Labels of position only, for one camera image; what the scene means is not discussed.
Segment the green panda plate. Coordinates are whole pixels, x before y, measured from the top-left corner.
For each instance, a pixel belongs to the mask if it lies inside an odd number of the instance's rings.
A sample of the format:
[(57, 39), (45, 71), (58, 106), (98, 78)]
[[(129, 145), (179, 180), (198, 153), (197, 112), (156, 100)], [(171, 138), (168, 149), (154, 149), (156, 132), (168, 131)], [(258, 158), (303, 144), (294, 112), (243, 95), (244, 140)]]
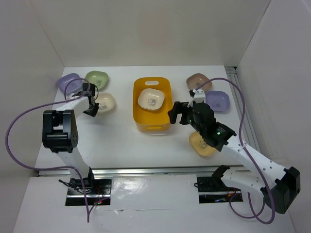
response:
[(105, 72), (94, 70), (87, 73), (85, 79), (96, 85), (99, 90), (102, 90), (106, 86), (109, 77)]

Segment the yellow panda plate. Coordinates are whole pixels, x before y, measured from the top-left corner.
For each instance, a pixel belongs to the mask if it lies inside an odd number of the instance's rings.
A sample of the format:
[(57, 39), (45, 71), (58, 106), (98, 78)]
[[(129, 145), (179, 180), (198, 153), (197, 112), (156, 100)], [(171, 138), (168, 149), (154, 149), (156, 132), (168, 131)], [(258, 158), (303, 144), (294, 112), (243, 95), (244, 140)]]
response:
[(198, 132), (193, 132), (189, 136), (189, 143), (200, 156), (208, 157), (216, 152), (216, 149), (209, 146)]
[(140, 93), (138, 104), (143, 109), (156, 111), (162, 107), (164, 100), (165, 95), (162, 91), (146, 88)]

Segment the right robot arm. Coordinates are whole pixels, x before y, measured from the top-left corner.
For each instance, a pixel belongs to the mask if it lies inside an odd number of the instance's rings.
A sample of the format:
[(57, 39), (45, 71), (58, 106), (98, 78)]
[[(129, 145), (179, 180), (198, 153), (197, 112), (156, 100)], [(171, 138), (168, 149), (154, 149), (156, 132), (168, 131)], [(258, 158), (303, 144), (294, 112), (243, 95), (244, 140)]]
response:
[(217, 190), (235, 187), (263, 196), (263, 201), (277, 213), (284, 214), (299, 194), (300, 172), (295, 167), (286, 168), (239, 140), (228, 126), (218, 122), (206, 103), (175, 102), (168, 112), (171, 124), (181, 114), (180, 124), (191, 125), (212, 148), (226, 154), (253, 173), (239, 173), (229, 166), (220, 166), (213, 173), (212, 185)]

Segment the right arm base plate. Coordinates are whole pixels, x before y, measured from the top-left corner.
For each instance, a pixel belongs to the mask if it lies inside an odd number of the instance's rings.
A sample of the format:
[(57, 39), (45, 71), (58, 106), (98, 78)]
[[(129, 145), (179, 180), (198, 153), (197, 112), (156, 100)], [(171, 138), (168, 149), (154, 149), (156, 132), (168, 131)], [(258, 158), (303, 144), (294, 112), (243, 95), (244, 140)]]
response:
[(225, 203), (233, 197), (233, 202), (243, 202), (239, 189), (227, 187), (214, 177), (197, 177), (194, 187), (198, 190), (199, 203)]

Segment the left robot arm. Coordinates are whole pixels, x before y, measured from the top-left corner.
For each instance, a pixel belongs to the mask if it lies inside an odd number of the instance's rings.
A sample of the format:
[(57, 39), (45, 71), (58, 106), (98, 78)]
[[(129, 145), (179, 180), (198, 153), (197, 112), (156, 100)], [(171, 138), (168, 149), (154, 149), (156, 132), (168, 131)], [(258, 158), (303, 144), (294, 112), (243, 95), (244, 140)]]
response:
[(43, 113), (43, 146), (55, 153), (65, 166), (70, 167), (70, 182), (66, 185), (86, 194), (95, 190), (96, 182), (92, 169), (77, 149), (79, 136), (76, 118), (81, 114), (96, 116), (99, 110), (95, 98), (97, 91), (96, 85), (84, 83), (82, 91), (72, 94), (69, 102)]

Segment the cream panda plate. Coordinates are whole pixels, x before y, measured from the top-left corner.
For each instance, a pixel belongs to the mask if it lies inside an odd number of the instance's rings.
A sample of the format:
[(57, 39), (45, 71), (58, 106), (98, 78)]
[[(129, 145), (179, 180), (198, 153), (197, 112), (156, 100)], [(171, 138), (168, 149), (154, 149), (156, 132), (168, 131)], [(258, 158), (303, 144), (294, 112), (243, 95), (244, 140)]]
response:
[(98, 97), (95, 100), (95, 102), (99, 104), (99, 109), (98, 109), (97, 114), (104, 114), (104, 113), (110, 112), (116, 106), (114, 97), (111, 94), (104, 93), (104, 92), (100, 92), (98, 94)]

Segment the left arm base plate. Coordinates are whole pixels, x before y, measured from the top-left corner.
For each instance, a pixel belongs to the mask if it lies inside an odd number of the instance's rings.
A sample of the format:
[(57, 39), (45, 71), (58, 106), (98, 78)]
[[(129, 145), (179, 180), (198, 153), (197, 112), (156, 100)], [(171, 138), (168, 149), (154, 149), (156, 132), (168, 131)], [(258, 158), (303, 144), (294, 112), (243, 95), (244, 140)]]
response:
[[(84, 194), (81, 187), (66, 183), (68, 188), (66, 196), (66, 206), (84, 206)], [(98, 206), (110, 205), (111, 203), (112, 179), (95, 179), (94, 187), (86, 188), (86, 198), (89, 206), (97, 204)]]

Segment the lavender plate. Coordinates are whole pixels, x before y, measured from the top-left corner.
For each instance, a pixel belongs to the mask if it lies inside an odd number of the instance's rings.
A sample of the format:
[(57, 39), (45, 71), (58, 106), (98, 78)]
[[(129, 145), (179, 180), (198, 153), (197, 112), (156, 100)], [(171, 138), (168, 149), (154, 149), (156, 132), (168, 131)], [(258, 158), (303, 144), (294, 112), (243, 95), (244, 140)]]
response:
[(78, 92), (82, 88), (82, 80), (79, 78), (78, 74), (70, 73), (60, 78), (56, 84), (63, 94), (69, 95)]
[(208, 91), (206, 93), (206, 104), (217, 113), (226, 113), (230, 109), (230, 99), (223, 91)]

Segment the brown panda plate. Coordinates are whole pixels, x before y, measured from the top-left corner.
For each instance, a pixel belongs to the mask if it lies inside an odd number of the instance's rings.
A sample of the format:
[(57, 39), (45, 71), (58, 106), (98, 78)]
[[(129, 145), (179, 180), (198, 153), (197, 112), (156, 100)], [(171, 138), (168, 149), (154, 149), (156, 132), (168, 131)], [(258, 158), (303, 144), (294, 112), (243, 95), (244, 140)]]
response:
[[(186, 84), (188, 89), (193, 90), (200, 87), (205, 82), (209, 81), (209, 78), (202, 73), (196, 73), (187, 78)], [(201, 89), (206, 93), (212, 88), (212, 82), (205, 84)]]

